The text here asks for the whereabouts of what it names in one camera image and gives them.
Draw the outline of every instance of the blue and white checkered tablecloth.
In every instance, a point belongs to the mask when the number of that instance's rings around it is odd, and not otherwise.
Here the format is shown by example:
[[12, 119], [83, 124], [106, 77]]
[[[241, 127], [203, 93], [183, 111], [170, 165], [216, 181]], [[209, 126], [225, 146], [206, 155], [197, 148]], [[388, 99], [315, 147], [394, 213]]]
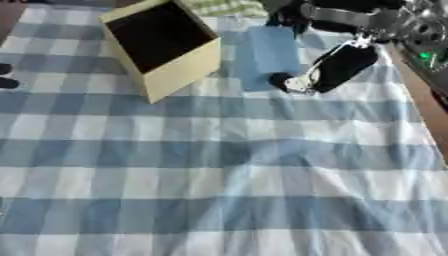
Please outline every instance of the blue and white checkered tablecloth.
[[[1, 49], [1, 256], [448, 254], [448, 174], [384, 49], [325, 95], [245, 92], [262, 21], [207, 18], [220, 70], [149, 105], [101, 12], [29, 8]], [[310, 31], [300, 62], [344, 40]]]

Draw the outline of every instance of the tablecloth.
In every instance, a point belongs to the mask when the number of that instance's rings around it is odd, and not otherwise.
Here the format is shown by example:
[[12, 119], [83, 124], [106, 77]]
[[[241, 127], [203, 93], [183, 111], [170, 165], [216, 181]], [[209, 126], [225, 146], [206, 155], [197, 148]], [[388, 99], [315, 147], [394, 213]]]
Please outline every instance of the tablecloth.
[[[153, 105], [104, 10], [28, 8], [0, 50], [0, 255], [447, 255], [448, 175], [386, 51], [324, 95], [246, 92], [221, 68]], [[311, 30], [301, 65], [346, 35]]]

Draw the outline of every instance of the black item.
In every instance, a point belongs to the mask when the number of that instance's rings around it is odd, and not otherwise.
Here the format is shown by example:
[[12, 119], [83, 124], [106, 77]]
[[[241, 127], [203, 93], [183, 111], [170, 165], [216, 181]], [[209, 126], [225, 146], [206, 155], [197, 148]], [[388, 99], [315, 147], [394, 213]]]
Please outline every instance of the black item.
[[288, 87], [285, 85], [285, 81], [290, 78], [293, 78], [293, 76], [288, 73], [274, 73], [269, 77], [269, 83], [284, 92], [289, 92]]
[[1, 89], [15, 89], [19, 87], [19, 81], [9, 78], [0, 77], [0, 88]]
[[107, 26], [142, 73], [214, 39], [173, 2], [111, 21]]
[[0, 75], [7, 75], [12, 72], [12, 65], [0, 63]]
[[320, 93], [331, 91], [378, 60], [374, 46], [362, 49], [346, 45], [335, 52], [339, 47], [333, 48], [314, 62], [316, 64], [323, 60], [318, 66], [319, 81], [313, 86]]
[[[0, 63], [0, 75], [7, 75], [12, 72], [12, 65]], [[20, 83], [17, 80], [0, 77], [0, 89], [15, 89], [19, 87]]]

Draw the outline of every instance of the open box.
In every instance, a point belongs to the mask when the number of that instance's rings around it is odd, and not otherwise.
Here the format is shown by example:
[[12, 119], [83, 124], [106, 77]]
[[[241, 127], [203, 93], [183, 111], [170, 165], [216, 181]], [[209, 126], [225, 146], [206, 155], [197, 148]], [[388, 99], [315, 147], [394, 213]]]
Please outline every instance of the open box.
[[113, 54], [151, 103], [219, 68], [219, 37], [179, 0], [146, 0], [100, 20]]

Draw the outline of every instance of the blue paper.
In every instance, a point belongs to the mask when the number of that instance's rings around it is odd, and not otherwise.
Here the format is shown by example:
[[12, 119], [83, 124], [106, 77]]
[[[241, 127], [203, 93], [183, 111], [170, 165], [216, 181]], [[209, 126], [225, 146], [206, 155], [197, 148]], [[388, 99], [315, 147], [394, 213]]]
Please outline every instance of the blue paper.
[[290, 28], [250, 28], [243, 35], [236, 56], [236, 75], [245, 91], [274, 90], [268, 83], [270, 74], [299, 72], [297, 48]]

